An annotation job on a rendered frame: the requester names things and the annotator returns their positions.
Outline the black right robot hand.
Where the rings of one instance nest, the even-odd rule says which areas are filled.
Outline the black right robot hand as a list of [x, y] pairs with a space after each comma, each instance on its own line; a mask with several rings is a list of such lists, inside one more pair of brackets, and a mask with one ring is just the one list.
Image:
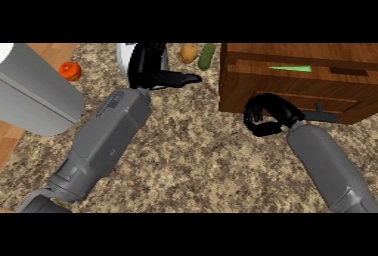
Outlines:
[[[262, 120], [262, 111], [267, 111], [275, 119], [274, 122], [258, 124], [258, 121]], [[303, 120], [303, 117], [299, 109], [271, 93], [258, 94], [244, 104], [243, 124], [256, 137], [280, 133], [280, 127], [290, 128], [296, 121]]]

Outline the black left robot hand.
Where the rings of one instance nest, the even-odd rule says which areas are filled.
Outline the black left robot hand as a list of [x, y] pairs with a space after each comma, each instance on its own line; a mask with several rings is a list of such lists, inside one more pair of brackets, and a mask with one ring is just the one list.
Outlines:
[[163, 70], [163, 43], [137, 43], [126, 70], [129, 87], [151, 89], [154, 86], [181, 88], [190, 83], [199, 83], [202, 78], [194, 74], [184, 74]]

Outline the wooden drawer front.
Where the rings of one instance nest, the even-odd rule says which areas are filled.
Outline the wooden drawer front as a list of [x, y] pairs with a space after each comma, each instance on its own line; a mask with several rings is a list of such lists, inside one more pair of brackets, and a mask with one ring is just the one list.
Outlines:
[[315, 97], [298, 94], [277, 93], [299, 110], [315, 111], [315, 104], [321, 105], [321, 110], [332, 114], [342, 114], [358, 105], [357, 100]]

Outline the brown wooden drawer cabinet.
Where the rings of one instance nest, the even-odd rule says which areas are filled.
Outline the brown wooden drawer cabinet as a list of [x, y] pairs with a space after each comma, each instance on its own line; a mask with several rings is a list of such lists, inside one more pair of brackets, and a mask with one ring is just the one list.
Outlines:
[[[268, 66], [311, 66], [311, 72]], [[262, 93], [357, 100], [352, 109], [334, 114], [336, 122], [368, 118], [378, 114], [378, 43], [224, 43], [218, 110], [240, 113]]]

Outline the brown potato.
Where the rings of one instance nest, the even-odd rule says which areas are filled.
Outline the brown potato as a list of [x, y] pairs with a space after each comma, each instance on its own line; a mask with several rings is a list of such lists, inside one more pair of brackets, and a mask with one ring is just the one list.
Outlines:
[[179, 49], [179, 61], [188, 64], [197, 56], [197, 46], [191, 43], [184, 43]]

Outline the green cucumber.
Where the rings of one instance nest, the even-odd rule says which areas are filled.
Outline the green cucumber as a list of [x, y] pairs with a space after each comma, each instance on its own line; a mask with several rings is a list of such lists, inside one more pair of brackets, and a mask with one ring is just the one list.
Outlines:
[[197, 68], [202, 71], [205, 71], [209, 68], [213, 51], [215, 51], [215, 44], [206, 43], [202, 48], [202, 52], [200, 52], [199, 59], [197, 59]]

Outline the green wedge-shaped object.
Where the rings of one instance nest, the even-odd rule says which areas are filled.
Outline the green wedge-shaped object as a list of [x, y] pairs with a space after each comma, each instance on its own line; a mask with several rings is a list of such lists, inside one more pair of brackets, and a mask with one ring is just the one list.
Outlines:
[[311, 66], [268, 66], [268, 69], [308, 73], [311, 72]]

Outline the orange tomato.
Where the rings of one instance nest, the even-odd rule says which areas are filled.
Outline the orange tomato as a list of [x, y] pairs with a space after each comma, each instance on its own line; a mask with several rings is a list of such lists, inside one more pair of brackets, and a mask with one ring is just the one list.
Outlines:
[[64, 62], [58, 66], [58, 74], [67, 81], [75, 81], [81, 77], [81, 66], [76, 62]]

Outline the large grey appliance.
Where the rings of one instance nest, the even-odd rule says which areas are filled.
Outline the large grey appliance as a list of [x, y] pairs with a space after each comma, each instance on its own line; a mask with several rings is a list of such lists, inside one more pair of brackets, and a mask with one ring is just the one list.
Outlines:
[[79, 121], [81, 92], [24, 43], [0, 43], [0, 121], [52, 136]]

